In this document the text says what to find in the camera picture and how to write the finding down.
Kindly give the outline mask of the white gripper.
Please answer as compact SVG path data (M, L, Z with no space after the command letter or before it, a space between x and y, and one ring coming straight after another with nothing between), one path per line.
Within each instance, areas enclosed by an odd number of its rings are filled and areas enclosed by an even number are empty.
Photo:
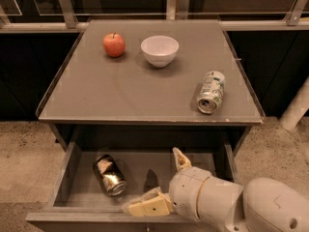
M172 151L179 172L170 181L169 195L163 193L161 187L152 188L126 202L122 207L125 214L132 217L164 217L175 211L184 218L199 220L198 195L211 173L191 167L191 161L179 148L174 147Z

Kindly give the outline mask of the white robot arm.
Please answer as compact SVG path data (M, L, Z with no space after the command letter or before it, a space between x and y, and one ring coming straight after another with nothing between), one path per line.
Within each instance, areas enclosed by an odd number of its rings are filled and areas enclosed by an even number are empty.
M173 149L177 173L169 190L153 188L123 206L132 217L176 213L217 232L309 232L309 200L289 186L257 178L241 186L195 167Z

